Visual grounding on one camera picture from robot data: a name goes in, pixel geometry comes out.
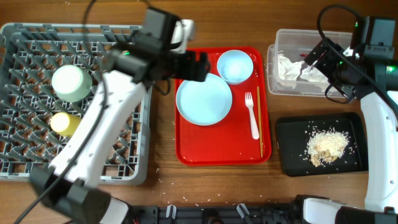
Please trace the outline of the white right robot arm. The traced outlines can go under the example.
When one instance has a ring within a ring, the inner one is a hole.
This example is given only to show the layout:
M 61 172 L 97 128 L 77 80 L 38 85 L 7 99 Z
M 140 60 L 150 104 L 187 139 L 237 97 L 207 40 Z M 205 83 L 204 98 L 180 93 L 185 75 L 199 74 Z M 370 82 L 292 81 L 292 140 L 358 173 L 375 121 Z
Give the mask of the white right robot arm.
M 365 47 L 359 60 L 324 39 L 305 58 L 348 100 L 360 100 L 368 137 L 368 189 L 365 208 L 327 198 L 307 197 L 307 223 L 397 223 L 397 62 L 385 46 Z

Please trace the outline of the yellow plastic cup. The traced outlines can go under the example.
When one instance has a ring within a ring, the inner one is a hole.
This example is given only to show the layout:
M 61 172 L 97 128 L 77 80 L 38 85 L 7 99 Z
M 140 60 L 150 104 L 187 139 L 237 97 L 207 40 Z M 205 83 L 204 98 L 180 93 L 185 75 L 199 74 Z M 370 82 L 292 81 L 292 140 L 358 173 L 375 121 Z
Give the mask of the yellow plastic cup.
M 59 112 L 52 116 L 50 127 L 63 137 L 72 137 L 81 122 L 81 118 L 72 114 Z

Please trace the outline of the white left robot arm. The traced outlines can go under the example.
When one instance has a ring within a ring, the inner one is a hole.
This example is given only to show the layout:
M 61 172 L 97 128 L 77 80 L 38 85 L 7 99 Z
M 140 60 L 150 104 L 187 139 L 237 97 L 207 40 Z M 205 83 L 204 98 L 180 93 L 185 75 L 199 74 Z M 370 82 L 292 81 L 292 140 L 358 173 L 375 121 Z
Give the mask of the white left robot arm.
M 126 120 L 148 88 L 167 78 L 203 81 L 206 54 L 187 50 L 192 28 L 178 28 L 161 39 L 140 30 L 134 43 L 120 42 L 108 52 L 95 97 L 75 133 L 46 168 L 29 177 L 37 201 L 77 223 L 125 223 L 130 206 L 98 189 L 103 166 Z

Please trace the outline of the white paper napkin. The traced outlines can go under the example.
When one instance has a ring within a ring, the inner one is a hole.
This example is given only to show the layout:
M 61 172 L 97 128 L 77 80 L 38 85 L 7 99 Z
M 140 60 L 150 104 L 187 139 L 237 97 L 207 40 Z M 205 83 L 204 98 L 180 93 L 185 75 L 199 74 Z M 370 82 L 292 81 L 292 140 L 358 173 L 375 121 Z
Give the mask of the white paper napkin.
M 282 51 L 277 56 L 278 76 L 282 80 L 297 81 L 298 79 L 308 82 L 327 83 L 327 77 L 313 65 L 307 65 L 303 60 L 292 62 Z

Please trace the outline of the pale green bowl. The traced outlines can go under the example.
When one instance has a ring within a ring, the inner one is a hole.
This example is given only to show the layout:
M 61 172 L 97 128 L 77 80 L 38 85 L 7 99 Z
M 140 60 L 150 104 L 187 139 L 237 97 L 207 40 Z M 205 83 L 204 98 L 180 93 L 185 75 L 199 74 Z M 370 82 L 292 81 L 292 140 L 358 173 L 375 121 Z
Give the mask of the pale green bowl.
M 58 68 L 52 77 L 52 87 L 56 95 L 69 103 L 84 99 L 89 94 L 92 85 L 88 72 L 74 65 Z

